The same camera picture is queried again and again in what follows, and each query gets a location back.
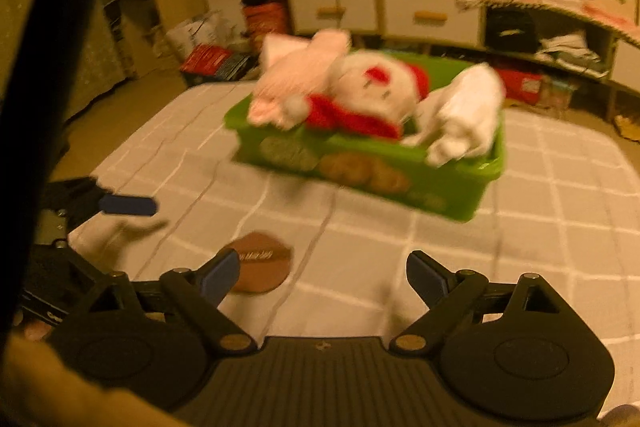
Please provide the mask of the red and black box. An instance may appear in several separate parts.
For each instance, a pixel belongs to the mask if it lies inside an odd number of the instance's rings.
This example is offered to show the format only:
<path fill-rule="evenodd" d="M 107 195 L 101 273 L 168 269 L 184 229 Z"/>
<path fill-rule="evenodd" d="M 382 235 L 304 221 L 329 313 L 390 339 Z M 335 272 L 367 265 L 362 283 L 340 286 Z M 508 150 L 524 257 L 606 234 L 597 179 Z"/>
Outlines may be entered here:
<path fill-rule="evenodd" d="M 190 87 L 206 83 L 232 83 L 242 80 L 257 63 L 253 54 L 215 45 L 195 46 L 180 66 Z"/>

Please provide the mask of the wooden cabinet white drawer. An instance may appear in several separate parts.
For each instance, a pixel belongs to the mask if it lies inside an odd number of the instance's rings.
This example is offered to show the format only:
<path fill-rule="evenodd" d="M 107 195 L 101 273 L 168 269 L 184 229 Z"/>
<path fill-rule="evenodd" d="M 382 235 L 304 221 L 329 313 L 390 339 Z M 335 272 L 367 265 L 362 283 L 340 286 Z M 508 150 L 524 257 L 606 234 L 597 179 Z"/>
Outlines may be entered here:
<path fill-rule="evenodd" d="M 401 42 L 478 48 L 484 12 L 456 0 L 375 0 L 378 35 Z"/>

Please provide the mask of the brown round coaster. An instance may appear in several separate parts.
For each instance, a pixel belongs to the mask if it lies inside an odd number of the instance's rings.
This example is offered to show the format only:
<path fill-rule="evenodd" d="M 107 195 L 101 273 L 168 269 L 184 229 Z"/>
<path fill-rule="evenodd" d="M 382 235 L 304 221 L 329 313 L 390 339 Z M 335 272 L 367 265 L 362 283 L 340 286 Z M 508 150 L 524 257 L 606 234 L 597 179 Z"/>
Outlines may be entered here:
<path fill-rule="evenodd" d="M 224 245 L 221 253 L 235 251 L 240 274 L 232 288 L 235 293 L 265 294 L 280 286 L 290 275 L 293 248 L 264 231 L 247 233 Z"/>

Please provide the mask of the long low curved sideboard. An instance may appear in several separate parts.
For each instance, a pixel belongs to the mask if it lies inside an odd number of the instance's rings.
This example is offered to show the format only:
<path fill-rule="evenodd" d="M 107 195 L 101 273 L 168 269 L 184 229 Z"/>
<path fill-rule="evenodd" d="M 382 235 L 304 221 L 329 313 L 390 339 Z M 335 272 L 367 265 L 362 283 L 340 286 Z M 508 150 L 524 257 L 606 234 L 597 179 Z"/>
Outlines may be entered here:
<path fill-rule="evenodd" d="M 639 47 L 625 42 L 613 32 L 561 13 L 515 6 L 486 6 L 485 21 L 488 8 L 529 12 L 534 19 L 539 40 L 539 48 L 534 54 L 498 51 L 485 46 L 484 28 L 483 44 L 488 50 L 638 94 Z"/>

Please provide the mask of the red box under sideboard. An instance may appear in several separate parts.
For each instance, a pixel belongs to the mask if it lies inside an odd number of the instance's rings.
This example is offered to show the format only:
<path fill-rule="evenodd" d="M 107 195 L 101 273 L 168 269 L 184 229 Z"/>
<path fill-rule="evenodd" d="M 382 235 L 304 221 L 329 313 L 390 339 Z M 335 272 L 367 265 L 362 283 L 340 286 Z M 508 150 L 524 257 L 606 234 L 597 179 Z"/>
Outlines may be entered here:
<path fill-rule="evenodd" d="M 536 106 L 540 100 L 542 75 L 511 69 L 497 69 L 502 79 L 506 98 Z"/>

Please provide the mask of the white plush with red bow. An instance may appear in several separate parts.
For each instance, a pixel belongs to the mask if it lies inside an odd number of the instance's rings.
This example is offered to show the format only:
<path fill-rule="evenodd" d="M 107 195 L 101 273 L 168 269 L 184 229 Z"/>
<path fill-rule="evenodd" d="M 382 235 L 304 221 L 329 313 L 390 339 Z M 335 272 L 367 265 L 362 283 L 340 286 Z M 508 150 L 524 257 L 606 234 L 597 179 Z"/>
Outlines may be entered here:
<path fill-rule="evenodd" d="M 255 127 L 398 141 L 430 93 L 420 66 L 372 50 L 352 50 L 343 30 L 311 38 L 271 33 L 259 57 L 260 75 L 247 110 Z"/>

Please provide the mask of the black bag in sideboard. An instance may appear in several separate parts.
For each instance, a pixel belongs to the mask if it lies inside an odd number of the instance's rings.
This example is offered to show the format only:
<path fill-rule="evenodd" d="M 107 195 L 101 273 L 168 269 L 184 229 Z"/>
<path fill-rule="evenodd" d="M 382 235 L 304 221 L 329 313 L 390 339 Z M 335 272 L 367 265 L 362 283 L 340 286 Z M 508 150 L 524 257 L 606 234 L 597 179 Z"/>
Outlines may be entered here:
<path fill-rule="evenodd" d="M 539 48 L 536 25 L 529 12 L 510 8 L 488 8 L 485 46 L 518 54 L 534 54 Z"/>

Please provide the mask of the green plastic bin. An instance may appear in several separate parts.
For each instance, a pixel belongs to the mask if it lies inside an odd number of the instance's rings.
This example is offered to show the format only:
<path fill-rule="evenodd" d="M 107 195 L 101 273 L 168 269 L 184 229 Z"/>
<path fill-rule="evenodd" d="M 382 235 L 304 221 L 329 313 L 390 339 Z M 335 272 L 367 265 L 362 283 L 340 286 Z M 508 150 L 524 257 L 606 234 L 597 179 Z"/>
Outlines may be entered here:
<path fill-rule="evenodd" d="M 479 64 L 380 52 L 424 69 L 430 80 L 429 95 Z M 416 133 L 416 117 L 406 124 L 405 135 L 398 141 L 320 132 L 304 125 L 281 130 L 251 125 L 247 121 L 250 100 L 252 94 L 236 103 L 224 124 L 238 134 L 242 160 L 257 166 L 330 181 L 457 221 L 473 217 L 487 187 L 503 171 L 501 111 L 494 145 L 487 154 L 432 167 L 425 163 L 424 148 L 401 143 Z"/>

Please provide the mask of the orange printed bag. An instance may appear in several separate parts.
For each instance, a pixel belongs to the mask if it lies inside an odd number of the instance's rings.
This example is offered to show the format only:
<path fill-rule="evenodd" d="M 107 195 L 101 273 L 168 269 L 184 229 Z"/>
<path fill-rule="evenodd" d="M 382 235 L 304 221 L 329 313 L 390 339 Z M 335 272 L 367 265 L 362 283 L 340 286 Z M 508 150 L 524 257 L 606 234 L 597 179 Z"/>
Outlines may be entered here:
<path fill-rule="evenodd" d="M 291 24 L 288 8 L 282 2 L 267 2 L 242 9 L 246 35 L 255 54 L 262 51 L 265 37 L 270 33 L 290 34 Z"/>

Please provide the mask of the white cloth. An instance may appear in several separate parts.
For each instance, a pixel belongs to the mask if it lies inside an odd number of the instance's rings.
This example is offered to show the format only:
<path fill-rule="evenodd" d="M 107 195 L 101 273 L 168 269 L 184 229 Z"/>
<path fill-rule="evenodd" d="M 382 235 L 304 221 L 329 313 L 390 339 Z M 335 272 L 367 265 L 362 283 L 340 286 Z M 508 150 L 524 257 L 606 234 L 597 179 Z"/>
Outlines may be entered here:
<path fill-rule="evenodd" d="M 494 145 L 505 96 L 498 73 L 486 62 L 474 64 L 418 104 L 416 133 L 401 143 L 424 148 L 432 167 L 479 158 Z"/>

